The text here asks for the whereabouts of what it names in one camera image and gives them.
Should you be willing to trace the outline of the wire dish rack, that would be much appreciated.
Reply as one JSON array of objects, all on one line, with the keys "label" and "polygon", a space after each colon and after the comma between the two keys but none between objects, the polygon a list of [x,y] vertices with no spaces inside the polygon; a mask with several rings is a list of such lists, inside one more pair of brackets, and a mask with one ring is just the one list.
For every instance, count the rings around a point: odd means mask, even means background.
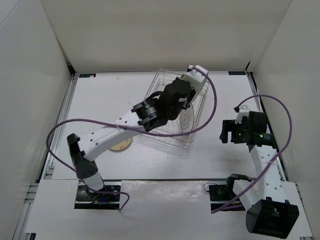
[{"label": "wire dish rack", "polygon": [[[148,91],[145,94],[145,97],[149,97],[151,94],[155,92],[160,92],[165,89],[165,87],[172,83],[177,77],[180,77],[182,74],[179,72],[168,71],[164,69],[160,69],[155,73],[155,76],[148,88]],[[208,87],[210,86],[209,82],[207,81],[204,84],[204,87],[196,97],[196,99],[192,102],[194,108],[194,125],[193,130],[199,127],[200,118],[202,115],[203,107],[205,104],[206,96]],[[190,144],[193,142],[195,138],[195,133],[186,134],[186,132],[181,132],[179,127],[179,115],[175,120],[169,120],[166,125],[161,126],[152,130],[155,134],[181,134],[184,133],[182,136],[174,136],[174,137],[157,137],[146,135],[147,138],[153,139],[155,141],[160,141],[165,144],[172,145],[174,147],[179,147],[182,149],[188,149]]]}]

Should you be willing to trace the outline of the white plate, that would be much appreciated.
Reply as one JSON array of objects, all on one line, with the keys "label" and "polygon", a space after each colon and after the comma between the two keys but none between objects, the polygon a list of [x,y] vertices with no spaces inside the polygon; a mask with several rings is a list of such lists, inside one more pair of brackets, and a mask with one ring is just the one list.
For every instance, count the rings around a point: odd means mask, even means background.
[{"label": "white plate", "polygon": [[185,110],[183,115],[183,130],[184,132],[190,132],[193,130],[195,124],[195,111],[193,105],[191,104],[188,109]]},{"label": "white plate", "polygon": [[190,132],[194,127],[195,113],[193,105],[189,108],[183,109],[178,116],[179,130],[182,133]]}]

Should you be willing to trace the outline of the right corner label sticker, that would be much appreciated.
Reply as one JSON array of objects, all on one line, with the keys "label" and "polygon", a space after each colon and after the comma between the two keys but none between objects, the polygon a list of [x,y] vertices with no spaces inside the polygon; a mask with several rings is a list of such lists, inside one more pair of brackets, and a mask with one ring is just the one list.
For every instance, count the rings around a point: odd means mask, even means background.
[{"label": "right corner label sticker", "polygon": [[246,75],[245,71],[228,71],[230,76],[244,76]]}]

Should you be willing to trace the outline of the cream floral plate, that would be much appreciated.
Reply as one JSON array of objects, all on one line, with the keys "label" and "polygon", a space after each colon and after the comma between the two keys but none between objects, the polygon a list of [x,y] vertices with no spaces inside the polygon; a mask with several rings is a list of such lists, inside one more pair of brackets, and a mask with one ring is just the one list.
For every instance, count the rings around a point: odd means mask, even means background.
[{"label": "cream floral plate", "polygon": [[128,138],[128,139],[126,139],[126,140],[124,140],[124,141],[112,146],[109,150],[113,151],[113,152],[123,151],[123,150],[127,149],[131,145],[132,141],[133,141],[133,138],[130,137],[130,138]]}]

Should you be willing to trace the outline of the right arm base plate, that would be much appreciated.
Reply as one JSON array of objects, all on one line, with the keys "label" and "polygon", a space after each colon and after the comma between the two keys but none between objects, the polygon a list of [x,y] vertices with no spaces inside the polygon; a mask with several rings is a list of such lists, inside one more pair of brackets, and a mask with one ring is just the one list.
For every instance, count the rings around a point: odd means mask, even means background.
[{"label": "right arm base plate", "polygon": [[246,175],[233,173],[226,179],[226,183],[224,184],[207,182],[203,185],[203,190],[209,194],[211,211],[222,207],[236,196],[233,192],[233,186],[235,181],[240,180],[252,182]]}]

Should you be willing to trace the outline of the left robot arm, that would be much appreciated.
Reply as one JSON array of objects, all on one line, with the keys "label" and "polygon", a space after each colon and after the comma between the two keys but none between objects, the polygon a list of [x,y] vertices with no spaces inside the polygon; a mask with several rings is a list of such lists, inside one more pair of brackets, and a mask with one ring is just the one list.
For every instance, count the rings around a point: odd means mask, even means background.
[{"label": "left robot arm", "polygon": [[67,137],[70,157],[76,176],[87,186],[87,194],[93,200],[100,200],[105,194],[105,184],[95,163],[97,157],[114,145],[175,120],[190,106],[198,92],[198,87],[177,77],[162,91],[156,91],[134,105],[115,121],[115,127],[104,126],[84,136],[70,134]]}]

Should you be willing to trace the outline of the corner label sticker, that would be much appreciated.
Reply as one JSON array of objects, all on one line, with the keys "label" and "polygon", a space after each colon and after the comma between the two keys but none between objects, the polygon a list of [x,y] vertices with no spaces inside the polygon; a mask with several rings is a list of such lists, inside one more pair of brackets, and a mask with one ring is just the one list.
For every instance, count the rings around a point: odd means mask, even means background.
[{"label": "corner label sticker", "polygon": [[78,76],[79,78],[95,78],[96,74],[95,73],[81,73]]},{"label": "corner label sticker", "polygon": [[228,71],[230,76],[244,76],[246,75],[245,71]]}]

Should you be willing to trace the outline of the left aluminium frame rail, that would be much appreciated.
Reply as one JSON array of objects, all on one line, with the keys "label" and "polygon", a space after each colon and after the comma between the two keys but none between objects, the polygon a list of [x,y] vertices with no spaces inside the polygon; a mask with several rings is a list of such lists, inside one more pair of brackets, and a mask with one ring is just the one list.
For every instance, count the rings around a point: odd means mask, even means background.
[{"label": "left aluminium frame rail", "polygon": [[[58,115],[57,123],[60,123],[64,121],[67,118],[67,112],[69,111],[71,99],[75,90],[75,84],[76,84],[76,78],[77,73],[73,73],[71,75],[70,82],[68,84],[67,90],[65,92],[62,106]],[[45,158],[43,161],[42,168],[40,170],[40,173],[35,180],[35,182],[32,182],[28,189],[26,196],[23,200],[23,207],[12,237],[12,240],[31,240],[35,234],[34,233],[25,233],[26,225],[28,223],[29,214],[31,212],[33,201],[36,197],[37,189],[39,186],[39,182],[41,180],[44,180],[47,175],[52,176],[53,170],[54,170],[54,160],[52,156],[48,156],[48,152],[45,152]]]}]

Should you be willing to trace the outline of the left corner label sticker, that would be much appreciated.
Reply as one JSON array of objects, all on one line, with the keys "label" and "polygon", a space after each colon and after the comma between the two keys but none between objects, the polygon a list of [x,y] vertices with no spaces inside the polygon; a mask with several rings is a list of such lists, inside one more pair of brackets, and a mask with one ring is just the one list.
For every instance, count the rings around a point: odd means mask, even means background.
[{"label": "left corner label sticker", "polygon": [[96,74],[95,73],[81,73],[78,76],[79,78],[95,78]]}]

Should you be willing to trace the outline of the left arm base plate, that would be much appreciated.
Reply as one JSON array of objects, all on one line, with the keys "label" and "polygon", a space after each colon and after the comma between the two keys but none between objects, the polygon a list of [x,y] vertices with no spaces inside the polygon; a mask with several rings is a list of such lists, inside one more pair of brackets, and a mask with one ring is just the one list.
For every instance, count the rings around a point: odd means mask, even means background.
[{"label": "left arm base plate", "polygon": [[119,183],[108,184],[105,182],[104,188],[100,191],[112,192],[110,194],[102,194],[91,192],[84,183],[79,183],[76,191],[74,209],[78,210],[117,210],[120,208],[121,190]]}]

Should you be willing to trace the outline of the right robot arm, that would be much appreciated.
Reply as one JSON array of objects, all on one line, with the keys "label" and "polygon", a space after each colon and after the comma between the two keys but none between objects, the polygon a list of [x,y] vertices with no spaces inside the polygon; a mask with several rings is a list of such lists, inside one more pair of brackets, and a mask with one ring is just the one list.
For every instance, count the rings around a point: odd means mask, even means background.
[{"label": "right robot arm", "polygon": [[266,113],[241,106],[236,119],[223,120],[219,138],[224,144],[246,144],[254,163],[257,183],[239,197],[246,211],[247,231],[286,239],[300,213],[282,187],[278,165],[272,160],[277,143],[274,135],[267,132],[267,124]]}]

